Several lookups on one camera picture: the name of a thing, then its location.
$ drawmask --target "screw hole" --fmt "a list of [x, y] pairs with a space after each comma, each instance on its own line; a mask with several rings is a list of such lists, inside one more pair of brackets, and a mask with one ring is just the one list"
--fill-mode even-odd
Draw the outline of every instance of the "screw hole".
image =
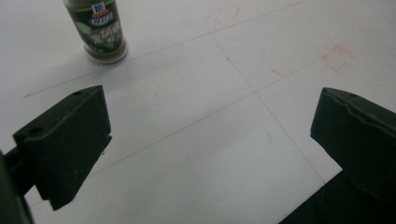
[[30, 134], [37, 134], [41, 133], [43, 131], [43, 128], [33, 128], [29, 131]]

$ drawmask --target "white tabletop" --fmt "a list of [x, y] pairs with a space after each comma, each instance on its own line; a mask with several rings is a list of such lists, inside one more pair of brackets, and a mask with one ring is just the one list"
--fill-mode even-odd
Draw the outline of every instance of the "white tabletop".
[[36, 223], [277, 223], [341, 169], [309, 129], [323, 87], [396, 111], [391, 0], [118, 0], [129, 55], [90, 62], [61, 0], [2, 1], [0, 143], [103, 85], [113, 140]]

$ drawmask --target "green label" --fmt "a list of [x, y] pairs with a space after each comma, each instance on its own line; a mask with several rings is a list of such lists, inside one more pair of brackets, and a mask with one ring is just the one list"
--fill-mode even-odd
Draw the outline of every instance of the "green label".
[[111, 53], [120, 47], [123, 36], [115, 0], [68, 11], [81, 38], [91, 49]]

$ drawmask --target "spice bottle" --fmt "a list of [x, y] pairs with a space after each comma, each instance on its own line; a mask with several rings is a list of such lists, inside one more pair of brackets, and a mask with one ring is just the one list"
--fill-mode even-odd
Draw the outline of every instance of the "spice bottle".
[[128, 51], [115, 0], [64, 0], [84, 42], [88, 57], [97, 63], [116, 63]]

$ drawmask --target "mccormick logo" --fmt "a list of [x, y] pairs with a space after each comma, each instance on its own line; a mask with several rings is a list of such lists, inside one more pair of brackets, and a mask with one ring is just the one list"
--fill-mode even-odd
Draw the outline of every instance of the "mccormick logo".
[[105, 2], [92, 5], [92, 12], [90, 24], [93, 26], [103, 26], [114, 19], [113, 12], [106, 8]]

